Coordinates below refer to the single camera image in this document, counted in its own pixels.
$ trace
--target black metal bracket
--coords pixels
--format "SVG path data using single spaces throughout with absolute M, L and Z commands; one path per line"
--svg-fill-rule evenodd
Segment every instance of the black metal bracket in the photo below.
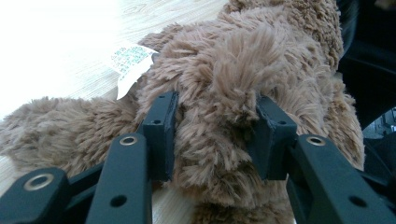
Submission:
M 261 97 L 257 111 L 249 155 L 262 179 L 288 179 L 297 223 L 396 223 L 394 184 L 368 182 L 329 139 L 298 136 L 295 122 L 271 99 Z
M 18 179 L 0 198 L 0 223 L 151 223 L 151 180 L 172 178 L 177 101 L 176 92 L 158 96 L 104 163 L 70 179 L 58 168 Z
M 0 198 L 0 223 L 151 223 L 151 180 L 172 178 L 177 94 L 160 95 L 136 133 L 115 138 L 106 162 L 66 178 L 57 168 L 18 179 Z M 260 97 L 247 150 L 262 179 L 285 180 L 299 224 L 396 223 L 396 177 L 352 168 L 321 136 Z

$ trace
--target fabric tag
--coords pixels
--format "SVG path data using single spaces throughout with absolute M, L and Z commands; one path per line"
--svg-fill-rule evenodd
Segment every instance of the fabric tag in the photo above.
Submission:
M 117 100 L 124 97 L 143 73 L 149 70 L 154 53 L 157 51 L 130 43 L 124 43 L 113 51 L 108 64 L 120 74 Z

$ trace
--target brown plush toy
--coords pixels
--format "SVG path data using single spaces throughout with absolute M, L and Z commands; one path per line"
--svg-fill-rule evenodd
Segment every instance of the brown plush toy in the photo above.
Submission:
M 159 94 L 178 91 L 167 186 L 197 202 L 194 223 L 293 222 L 285 182 L 261 181 L 245 148 L 258 95 L 285 110 L 297 134 L 330 138 L 362 169 L 354 100 L 334 76 L 343 53 L 335 0 L 230 0 L 214 21 L 174 24 L 139 44 L 160 56 L 127 96 L 23 105 L 0 124 L 2 154 L 23 170 L 76 175 L 134 132 Z

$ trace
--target light wood grain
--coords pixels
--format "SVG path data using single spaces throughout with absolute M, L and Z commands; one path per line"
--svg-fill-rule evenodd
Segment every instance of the light wood grain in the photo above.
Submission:
M 227 0 L 21 0 L 0 3 L 0 119 L 32 99 L 114 97 L 118 74 L 104 63 L 122 41 L 171 23 L 216 18 Z M 0 195 L 22 175 L 0 157 Z M 188 223 L 193 204 L 153 195 L 154 223 Z

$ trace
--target teddy bear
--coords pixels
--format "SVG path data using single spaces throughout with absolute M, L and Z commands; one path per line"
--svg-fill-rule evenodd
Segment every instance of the teddy bear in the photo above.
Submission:
M 154 99 L 177 91 L 175 167 L 166 187 L 196 201 L 193 223 L 293 223 L 286 181 L 261 180 L 245 142 L 260 96 L 332 140 L 357 169 L 364 148 L 354 99 L 337 74 L 343 55 L 335 0 L 230 0 L 213 21 L 172 24 L 140 45 L 159 52 L 122 99 L 42 98 L 0 124 L 1 154 L 22 170 L 69 176 L 106 159 Z

